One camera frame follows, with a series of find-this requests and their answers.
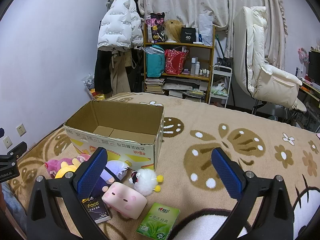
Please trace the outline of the black box with 40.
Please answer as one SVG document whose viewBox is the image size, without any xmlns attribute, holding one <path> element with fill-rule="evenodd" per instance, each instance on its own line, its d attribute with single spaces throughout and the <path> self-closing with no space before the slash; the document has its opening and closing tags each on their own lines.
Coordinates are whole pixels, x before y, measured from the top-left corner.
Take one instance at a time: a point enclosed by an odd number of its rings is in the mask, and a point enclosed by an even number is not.
<svg viewBox="0 0 320 240">
<path fill-rule="evenodd" d="M 181 43 L 194 43 L 196 41 L 195 28 L 181 28 Z"/>
</svg>

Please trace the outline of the white fluffy pompom toy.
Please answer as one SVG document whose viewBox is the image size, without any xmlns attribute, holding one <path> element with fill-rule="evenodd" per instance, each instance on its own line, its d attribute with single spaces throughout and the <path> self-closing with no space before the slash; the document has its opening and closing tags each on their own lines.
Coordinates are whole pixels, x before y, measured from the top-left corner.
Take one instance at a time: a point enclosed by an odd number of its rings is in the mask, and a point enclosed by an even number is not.
<svg viewBox="0 0 320 240">
<path fill-rule="evenodd" d="M 164 177 L 157 175 L 154 170 L 148 168 L 141 168 L 133 171 L 129 178 L 130 184 L 133 185 L 134 190 L 143 196 L 149 196 L 154 192 L 160 192 Z"/>
</svg>

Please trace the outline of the pink pig squishy plush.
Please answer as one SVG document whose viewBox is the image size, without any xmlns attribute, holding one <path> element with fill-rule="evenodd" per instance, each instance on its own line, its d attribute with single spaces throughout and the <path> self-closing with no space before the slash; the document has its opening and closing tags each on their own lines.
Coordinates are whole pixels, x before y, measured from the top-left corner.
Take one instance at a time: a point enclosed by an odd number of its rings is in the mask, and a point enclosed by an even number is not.
<svg viewBox="0 0 320 240">
<path fill-rule="evenodd" d="M 131 219 L 138 219 L 148 200 L 139 192 L 122 183 L 114 182 L 103 194 L 105 204 L 122 215 Z"/>
</svg>

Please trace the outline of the yellow plush toy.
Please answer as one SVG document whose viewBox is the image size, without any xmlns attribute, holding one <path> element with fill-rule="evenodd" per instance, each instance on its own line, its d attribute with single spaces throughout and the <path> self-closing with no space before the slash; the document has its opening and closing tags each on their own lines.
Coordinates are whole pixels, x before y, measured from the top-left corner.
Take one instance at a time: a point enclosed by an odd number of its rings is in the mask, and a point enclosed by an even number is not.
<svg viewBox="0 0 320 240">
<path fill-rule="evenodd" d="M 60 169 L 55 175 L 55 179 L 62 178 L 67 172 L 75 172 L 80 164 L 81 163 L 78 161 L 78 159 L 73 159 L 71 165 L 69 165 L 66 161 L 63 161 L 60 164 Z"/>
</svg>

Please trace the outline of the anime print bag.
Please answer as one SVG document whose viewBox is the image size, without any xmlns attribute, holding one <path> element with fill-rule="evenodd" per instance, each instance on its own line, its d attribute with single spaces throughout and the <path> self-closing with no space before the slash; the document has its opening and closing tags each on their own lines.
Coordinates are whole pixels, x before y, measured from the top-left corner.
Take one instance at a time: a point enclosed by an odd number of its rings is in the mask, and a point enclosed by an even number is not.
<svg viewBox="0 0 320 240">
<path fill-rule="evenodd" d="M 165 42 L 164 18 L 165 12 L 151 13 L 146 17 L 148 42 Z"/>
</svg>

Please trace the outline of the teal bag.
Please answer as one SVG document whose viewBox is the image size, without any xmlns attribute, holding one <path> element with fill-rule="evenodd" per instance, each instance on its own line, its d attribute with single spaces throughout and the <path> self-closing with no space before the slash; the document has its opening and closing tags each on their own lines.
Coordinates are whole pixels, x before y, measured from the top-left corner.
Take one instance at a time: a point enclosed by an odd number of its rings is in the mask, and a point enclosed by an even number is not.
<svg viewBox="0 0 320 240">
<path fill-rule="evenodd" d="M 164 73 L 164 49 L 158 45 L 146 48 L 146 75 L 149 78 L 160 77 Z"/>
</svg>

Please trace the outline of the pink bear plush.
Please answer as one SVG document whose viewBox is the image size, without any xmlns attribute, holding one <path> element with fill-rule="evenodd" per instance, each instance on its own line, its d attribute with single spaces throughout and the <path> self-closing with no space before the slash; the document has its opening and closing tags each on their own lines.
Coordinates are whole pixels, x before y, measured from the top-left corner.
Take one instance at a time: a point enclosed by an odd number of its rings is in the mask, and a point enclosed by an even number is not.
<svg viewBox="0 0 320 240">
<path fill-rule="evenodd" d="M 60 164 L 63 161 L 66 161 L 69 165 L 71 165 L 73 159 L 78 159 L 78 161 L 80 163 L 83 163 L 84 161 L 88 161 L 89 158 L 90 158 L 89 154 L 80 154 L 79 156 L 77 156 L 75 158 L 62 158 L 60 160 L 51 159 L 51 160 L 45 162 L 44 165 L 47 169 L 47 172 L 48 172 L 50 178 L 54 179 L 57 171 L 60 169 Z"/>
</svg>

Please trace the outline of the beige trousers hanging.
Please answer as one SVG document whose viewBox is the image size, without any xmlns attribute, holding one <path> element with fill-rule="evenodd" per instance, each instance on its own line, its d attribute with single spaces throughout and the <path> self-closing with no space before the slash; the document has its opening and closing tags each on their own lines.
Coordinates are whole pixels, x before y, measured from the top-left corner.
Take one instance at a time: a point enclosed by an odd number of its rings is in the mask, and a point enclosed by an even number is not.
<svg viewBox="0 0 320 240">
<path fill-rule="evenodd" d="M 113 54 L 110 63 L 112 95 L 131 92 L 126 67 L 132 67 L 132 52 Z"/>
</svg>

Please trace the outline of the wall socket upper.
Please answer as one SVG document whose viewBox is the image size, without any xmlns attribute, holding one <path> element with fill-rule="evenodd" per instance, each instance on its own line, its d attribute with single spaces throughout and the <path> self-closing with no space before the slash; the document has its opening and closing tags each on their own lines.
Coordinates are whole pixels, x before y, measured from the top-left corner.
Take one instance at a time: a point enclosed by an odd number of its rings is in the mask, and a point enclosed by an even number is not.
<svg viewBox="0 0 320 240">
<path fill-rule="evenodd" d="M 26 133 L 26 129 L 24 127 L 24 124 L 20 124 L 19 126 L 16 127 L 17 133 L 19 134 L 20 137 L 22 137 Z"/>
</svg>

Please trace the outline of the white trolley cart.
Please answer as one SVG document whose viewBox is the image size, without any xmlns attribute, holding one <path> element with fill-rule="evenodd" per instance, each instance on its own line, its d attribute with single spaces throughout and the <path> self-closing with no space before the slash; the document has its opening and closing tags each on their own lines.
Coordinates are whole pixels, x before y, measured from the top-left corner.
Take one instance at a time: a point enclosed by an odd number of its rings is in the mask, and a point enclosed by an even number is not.
<svg viewBox="0 0 320 240">
<path fill-rule="evenodd" d="M 233 71 L 231 67 L 215 64 L 213 66 L 212 78 L 209 87 L 209 101 L 217 103 L 219 106 L 226 108 L 231 90 Z"/>
</svg>

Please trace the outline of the green tissue pack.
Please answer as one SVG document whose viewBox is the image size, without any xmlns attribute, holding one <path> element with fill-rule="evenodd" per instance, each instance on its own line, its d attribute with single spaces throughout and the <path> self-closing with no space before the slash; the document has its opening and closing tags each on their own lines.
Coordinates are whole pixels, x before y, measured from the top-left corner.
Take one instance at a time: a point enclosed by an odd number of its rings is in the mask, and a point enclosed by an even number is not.
<svg viewBox="0 0 320 240">
<path fill-rule="evenodd" d="M 153 203 L 136 232 L 150 239 L 168 239 L 180 209 Z"/>
</svg>

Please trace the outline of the white plastic bag on shelf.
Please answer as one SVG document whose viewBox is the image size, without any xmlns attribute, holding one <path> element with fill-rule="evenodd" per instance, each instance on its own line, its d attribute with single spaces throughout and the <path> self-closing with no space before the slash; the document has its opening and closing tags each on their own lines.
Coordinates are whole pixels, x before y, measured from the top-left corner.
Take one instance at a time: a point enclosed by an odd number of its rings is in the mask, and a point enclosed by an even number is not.
<svg viewBox="0 0 320 240">
<path fill-rule="evenodd" d="M 213 45 L 213 16 L 199 14 L 199 34 L 205 46 Z"/>
</svg>

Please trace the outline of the wall socket lower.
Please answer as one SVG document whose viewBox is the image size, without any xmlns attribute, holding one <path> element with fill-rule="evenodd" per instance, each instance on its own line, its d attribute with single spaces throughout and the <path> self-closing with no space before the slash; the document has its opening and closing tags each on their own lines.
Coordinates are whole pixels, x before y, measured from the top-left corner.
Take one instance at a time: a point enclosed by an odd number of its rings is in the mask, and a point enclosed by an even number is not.
<svg viewBox="0 0 320 240">
<path fill-rule="evenodd" d="M 9 136 L 6 136 L 4 139 L 3 139 L 3 144 L 5 145 L 5 147 L 7 149 L 9 149 L 11 146 L 12 146 L 12 141 L 10 139 Z"/>
</svg>

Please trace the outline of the stack of books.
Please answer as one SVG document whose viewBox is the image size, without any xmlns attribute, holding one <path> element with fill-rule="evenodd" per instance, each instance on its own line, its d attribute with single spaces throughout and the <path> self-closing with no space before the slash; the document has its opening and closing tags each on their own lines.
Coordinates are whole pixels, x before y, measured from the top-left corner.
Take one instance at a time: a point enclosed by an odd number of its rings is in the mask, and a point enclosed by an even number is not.
<svg viewBox="0 0 320 240">
<path fill-rule="evenodd" d="M 145 80 L 145 90 L 147 93 L 164 94 L 163 90 L 165 79 L 147 78 Z"/>
</svg>

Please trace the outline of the purple haired plush doll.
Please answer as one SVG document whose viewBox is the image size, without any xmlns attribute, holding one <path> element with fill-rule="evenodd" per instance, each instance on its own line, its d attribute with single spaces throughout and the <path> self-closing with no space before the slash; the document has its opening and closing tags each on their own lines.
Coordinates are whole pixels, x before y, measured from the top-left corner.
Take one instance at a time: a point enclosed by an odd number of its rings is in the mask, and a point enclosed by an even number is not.
<svg viewBox="0 0 320 240">
<path fill-rule="evenodd" d="M 91 196 L 93 198 L 102 196 L 114 182 L 120 183 L 126 176 L 129 169 L 129 165 L 123 161 L 108 161 L 91 193 Z"/>
</svg>

